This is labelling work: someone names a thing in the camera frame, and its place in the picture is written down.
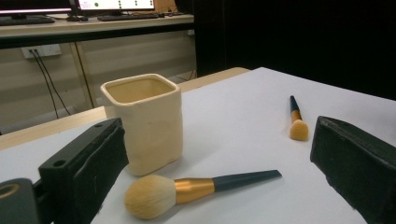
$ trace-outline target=computer screen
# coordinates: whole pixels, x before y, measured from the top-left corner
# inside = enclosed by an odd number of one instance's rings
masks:
[[[0,17],[69,13],[71,10],[69,0],[0,0]]]
[[[154,0],[77,0],[81,11],[154,10]]]

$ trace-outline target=makeup brush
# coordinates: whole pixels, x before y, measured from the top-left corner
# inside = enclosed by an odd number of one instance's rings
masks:
[[[189,203],[214,192],[236,189],[278,176],[281,176],[278,170],[176,180],[160,175],[147,175],[136,180],[127,189],[124,204],[134,216],[152,219],[165,213],[175,204]]]
[[[289,137],[298,141],[308,140],[308,125],[303,122],[300,114],[300,108],[294,96],[290,97],[290,115],[291,115],[291,127]]]

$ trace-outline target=brush holder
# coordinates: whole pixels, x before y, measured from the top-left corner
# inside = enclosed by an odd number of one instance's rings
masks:
[[[181,157],[183,124],[180,87],[145,74],[101,86],[106,116],[121,118],[132,175],[146,175]]]

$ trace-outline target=cable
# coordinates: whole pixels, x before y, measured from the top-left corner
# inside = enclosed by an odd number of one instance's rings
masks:
[[[55,85],[53,84],[52,78],[50,77],[50,73],[47,70],[46,65],[44,65],[43,61],[41,60],[41,56],[38,53],[37,49],[35,49],[35,53],[38,55],[38,60],[41,62],[41,64],[44,67],[44,70],[46,70],[47,76],[49,77],[49,82],[53,88],[53,90],[55,91],[56,95],[58,96],[59,100],[61,101],[62,105],[64,106],[64,110],[66,110],[67,114],[70,115],[70,112],[67,110],[66,106],[64,105],[64,101],[62,100],[61,96],[59,95],[59,93],[56,91]]]
[[[50,98],[51,98],[51,100],[52,100],[53,109],[55,110],[56,118],[58,119],[58,118],[59,118],[58,111],[56,110],[56,104],[55,104],[55,101],[53,100],[52,91],[50,90],[50,84],[49,84],[49,82],[48,82],[48,80],[47,80],[46,74],[44,73],[44,70],[43,70],[43,68],[41,67],[40,62],[38,61],[37,56],[35,55],[35,52],[34,52],[33,50],[31,50],[31,49],[29,49],[29,52],[30,52],[31,54],[33,54],[33,56],[35,57],[35,61],[37,62],[38,66],[40,67],[40,70],[41,70],[41,73],[42,73],[43,76],[44,76],[44,79],[46,79],[46,84],[47,84],[47,88],[49,89],[49,94],[50,94]]]
[[[194,74],[194,71],[195,71],[195,70],[192,70],[192,71],[191,71],[190,76],[189,76],[189,78],[187,78],[187,79],[186,79],[186,78],[183,78],[183,77],[180,77],[180,76],[177,76],[177,77],[180,78],[180,79],[183,79],[183,80],[185,80],[185,81],[191,80],[191,78],[193,77],[192,74]]]

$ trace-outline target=gold ferrule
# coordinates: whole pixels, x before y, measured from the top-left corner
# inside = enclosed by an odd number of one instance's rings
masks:
[[[215,192],[211,178],[183,178],[175,180],[176,203],[189,203]]]
[[[297,119],[303,120],[301,118],[301,114],[299,110],[293,110],[291,111],[291,123],[293,123],[294,121],[296,121]]]

